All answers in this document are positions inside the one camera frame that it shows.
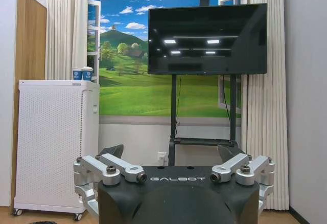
caster wheel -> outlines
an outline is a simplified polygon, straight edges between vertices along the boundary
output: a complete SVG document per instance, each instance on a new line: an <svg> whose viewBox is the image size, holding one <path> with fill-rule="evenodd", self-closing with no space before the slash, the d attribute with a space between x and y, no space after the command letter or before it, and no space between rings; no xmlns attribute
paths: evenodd
<svg viewBox="0 0 327 224"><path fill-rule="evenodd" d="M75 221L79 221L79 220L81 220L82 219L82 214L78 214L78 213L75 213L74 214L74 220Z"/></svg>
<svg viewBox="0 0 327 224"><path fill-rule="evenodd" d="M22 214L22 210L21 209L14 209L14 216L20 216Z"/></svg>

white curtain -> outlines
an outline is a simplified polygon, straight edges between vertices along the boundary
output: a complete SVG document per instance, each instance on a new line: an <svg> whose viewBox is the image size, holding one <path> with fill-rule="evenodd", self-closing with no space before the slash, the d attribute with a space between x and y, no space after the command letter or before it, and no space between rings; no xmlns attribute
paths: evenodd
<svg viewBox="0 0 327 224"><path fill-rule="evenodd" d="M242 77L242 149L275 161L274 191L268 209L288 210L284 0L242 0L267 3L267 74Z"/></svg>
<svg viewBox="0 0 327 224"><path fill-rule="evenodd" d="M45 78L70 80L86 66L87 0L46 0Z"/></svg>

cup lid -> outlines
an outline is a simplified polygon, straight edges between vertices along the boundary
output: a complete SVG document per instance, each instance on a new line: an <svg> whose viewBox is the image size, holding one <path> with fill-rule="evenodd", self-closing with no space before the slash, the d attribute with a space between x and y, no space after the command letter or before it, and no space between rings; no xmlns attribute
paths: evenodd
<svg viewBox="0 0 327 224"><path fill-rule="evenodd" d="M92 67L88 67L88 66L84 66L82 68L83 71L93 71L93 68Z"/></svg>

wall socket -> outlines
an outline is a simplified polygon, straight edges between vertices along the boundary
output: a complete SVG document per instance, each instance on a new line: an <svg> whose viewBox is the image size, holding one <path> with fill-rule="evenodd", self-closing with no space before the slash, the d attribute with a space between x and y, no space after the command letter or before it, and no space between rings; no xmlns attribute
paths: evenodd
<svg viewBox="0 0 327 224"><path fill-rule="evenodd" d="M168 164L168 156L165 151L159 151L157 160L159 161L159 166L165 166Z"/></svg>

blue paper cup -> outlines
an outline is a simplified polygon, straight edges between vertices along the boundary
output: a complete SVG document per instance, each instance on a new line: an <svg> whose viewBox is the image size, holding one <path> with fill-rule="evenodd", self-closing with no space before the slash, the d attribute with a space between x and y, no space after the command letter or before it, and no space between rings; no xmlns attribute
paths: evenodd
<svg viewBox="0 0 327 224"><path fill-rule="evenodd" d="M91 81L93 68L85 67L85 68L82 69L82 72L83 72L83 80Z"/></svg>
<svg viewBox="0 0 327 224"><path fill-rule="evenodd" d="M82 69L81 68L73 68L73 79L74 80L82 80Z"/></svg>

